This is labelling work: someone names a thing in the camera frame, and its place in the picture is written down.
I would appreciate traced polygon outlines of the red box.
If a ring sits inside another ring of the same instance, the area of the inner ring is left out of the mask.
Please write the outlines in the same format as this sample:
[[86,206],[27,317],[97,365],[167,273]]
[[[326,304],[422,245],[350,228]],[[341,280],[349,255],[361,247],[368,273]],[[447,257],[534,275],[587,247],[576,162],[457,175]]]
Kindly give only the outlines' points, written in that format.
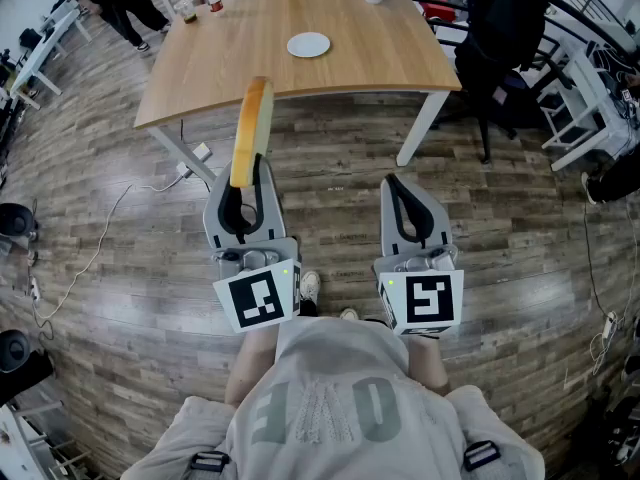
[[453,22],[456,19],[455,9],[448,0],[422,0],[420,6],[426,19],[438,19]]

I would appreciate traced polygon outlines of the black round device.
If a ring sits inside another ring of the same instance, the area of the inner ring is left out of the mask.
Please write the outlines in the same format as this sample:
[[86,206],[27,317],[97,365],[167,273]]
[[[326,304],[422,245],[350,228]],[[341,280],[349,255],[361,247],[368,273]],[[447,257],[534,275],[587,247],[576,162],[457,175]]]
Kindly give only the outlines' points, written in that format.
[[0,332],[0,407],[54,373],[46,351],[32,351],[19,330]]
[[38,222],[29,208],[17,203],[0,203],[0,235],[8,238],[38,238]]

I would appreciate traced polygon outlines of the white metal rack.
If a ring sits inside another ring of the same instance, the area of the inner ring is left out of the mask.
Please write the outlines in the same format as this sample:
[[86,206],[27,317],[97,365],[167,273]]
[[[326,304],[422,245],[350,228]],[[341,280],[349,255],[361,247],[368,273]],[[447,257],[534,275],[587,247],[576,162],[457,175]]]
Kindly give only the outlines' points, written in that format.
[[90,478],[82,464],[88,452],[71,458],[60,455],[73,440],[51,446],[48,435],[38,433],[27,422],[28,416],[62,408],[60,400],[21,410],[9,403],[0,407],[0,473],[7,480],[103,480],[102,474]]

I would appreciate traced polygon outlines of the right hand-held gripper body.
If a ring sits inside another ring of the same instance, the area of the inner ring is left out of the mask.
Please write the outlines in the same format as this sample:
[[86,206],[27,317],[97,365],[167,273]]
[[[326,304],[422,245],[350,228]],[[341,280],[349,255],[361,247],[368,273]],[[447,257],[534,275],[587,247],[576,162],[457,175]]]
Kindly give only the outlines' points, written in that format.
[[453,245],[381,257],[377,291],[396,335],[439,336],[461,322],[464,272]]

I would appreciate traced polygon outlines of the person's left forearm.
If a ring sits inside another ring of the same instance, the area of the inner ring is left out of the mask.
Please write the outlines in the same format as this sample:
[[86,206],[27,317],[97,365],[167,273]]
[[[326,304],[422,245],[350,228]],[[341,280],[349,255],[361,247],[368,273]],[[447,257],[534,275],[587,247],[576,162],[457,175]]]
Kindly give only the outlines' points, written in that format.
[[238,408],[275,362],[279,327],[248,331],[231,368],[224,403]]

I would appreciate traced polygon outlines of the sliced bread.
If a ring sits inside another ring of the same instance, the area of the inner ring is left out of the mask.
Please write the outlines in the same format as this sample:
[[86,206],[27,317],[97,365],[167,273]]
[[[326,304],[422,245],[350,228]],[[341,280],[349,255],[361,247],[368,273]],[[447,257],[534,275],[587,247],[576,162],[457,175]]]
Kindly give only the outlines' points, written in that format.
[[230,171],[230,185],[248,188],[258,156],[267,152],[274,108],[274,89],[267,77],[255,77],[242,101]]

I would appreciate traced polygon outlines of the person's right forearm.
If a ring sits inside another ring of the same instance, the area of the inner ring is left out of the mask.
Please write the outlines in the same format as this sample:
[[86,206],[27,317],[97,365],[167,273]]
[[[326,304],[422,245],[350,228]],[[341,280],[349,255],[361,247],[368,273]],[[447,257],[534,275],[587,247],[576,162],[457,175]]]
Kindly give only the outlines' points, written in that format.
[[439,347],[439,339],[413,335],[408,338],[408,376],[440,396],[451,391]]

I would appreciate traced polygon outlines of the white plate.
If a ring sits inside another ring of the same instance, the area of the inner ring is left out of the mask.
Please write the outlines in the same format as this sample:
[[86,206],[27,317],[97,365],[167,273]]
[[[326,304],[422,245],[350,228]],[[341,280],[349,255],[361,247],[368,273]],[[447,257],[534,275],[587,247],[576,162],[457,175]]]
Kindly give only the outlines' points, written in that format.
[[327,53],[330,47],[330,39],[317,32],[300,33],[287,42],[287,51],[297,58],[316,58]]

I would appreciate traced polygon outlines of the wooden table with white legs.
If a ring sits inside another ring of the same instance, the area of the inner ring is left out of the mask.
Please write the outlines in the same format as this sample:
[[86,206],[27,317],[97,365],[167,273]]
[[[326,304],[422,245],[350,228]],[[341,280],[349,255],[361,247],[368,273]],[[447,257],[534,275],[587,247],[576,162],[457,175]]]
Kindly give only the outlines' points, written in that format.
[[[287,42],[304,32],[331,41],[316,58]],[[135,120],[206,182],[213,172],[168,132],[175,120],[239,103],[257,76],[279,98],[351,92],[422,92],[424,104],[396,162],[406,165],[460,82],[412,0],[225,0],[197,20],[176,20],[156,57]]]

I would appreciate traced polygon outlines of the white side desk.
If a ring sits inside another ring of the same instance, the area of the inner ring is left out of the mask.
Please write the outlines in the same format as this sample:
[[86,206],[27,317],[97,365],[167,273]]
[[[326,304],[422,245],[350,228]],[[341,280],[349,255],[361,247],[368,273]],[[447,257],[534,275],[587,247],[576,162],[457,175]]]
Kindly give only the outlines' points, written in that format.
[[605,82],[605,70],[594,66],[583,48],[571,47],[557,80],[547,85],[538,103],[551,129],[544,150],[560,171],[592,150],[617,158],[640,144],[640,108],[616,102]]

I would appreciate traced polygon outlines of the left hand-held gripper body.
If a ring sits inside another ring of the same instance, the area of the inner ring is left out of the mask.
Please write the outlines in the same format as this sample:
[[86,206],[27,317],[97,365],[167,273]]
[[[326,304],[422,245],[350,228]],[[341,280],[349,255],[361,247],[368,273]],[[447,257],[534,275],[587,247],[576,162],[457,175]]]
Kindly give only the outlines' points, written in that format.
[[213,287],[235,332],[277,325],[299,313],[301,264],[294,238],[221,248],[213,259],[219,270]]

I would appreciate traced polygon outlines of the person's light grey shirt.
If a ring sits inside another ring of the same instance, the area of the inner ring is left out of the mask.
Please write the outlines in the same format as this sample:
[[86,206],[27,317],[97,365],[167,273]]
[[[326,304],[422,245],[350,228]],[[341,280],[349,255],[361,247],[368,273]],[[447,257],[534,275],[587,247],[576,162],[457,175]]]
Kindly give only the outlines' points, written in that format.
[[[297,317],[238,408],[192,396],[121,480],[544,480],[541,453],[473,385],[440,396],[408,376],[408,338],[376,322]],[[501,457],[468,472],[464,452]],[[193,455],[230,457],[221,473]]]

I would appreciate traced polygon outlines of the person's left shoe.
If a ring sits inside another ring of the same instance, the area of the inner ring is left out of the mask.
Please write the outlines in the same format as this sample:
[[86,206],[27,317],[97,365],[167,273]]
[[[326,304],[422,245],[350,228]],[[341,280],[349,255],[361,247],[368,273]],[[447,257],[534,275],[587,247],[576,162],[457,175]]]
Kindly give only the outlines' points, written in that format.
[[316,304],[321,288],[321,278],[316,271],[309,270],[301,278],[300,295],[304,302]]

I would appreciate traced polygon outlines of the dark jacket on chair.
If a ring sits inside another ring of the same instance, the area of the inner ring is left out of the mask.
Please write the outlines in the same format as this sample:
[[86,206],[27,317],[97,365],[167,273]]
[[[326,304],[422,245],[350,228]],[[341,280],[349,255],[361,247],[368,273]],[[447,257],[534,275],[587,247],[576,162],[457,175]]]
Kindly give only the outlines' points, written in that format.
[[548,0],[467,0],[467,35],[456,46],[455,68],[463,95],[478,121],[482,162],[491,161],[488,125],[513,135],[543,119],[540,88],[527,85],[545,31]]

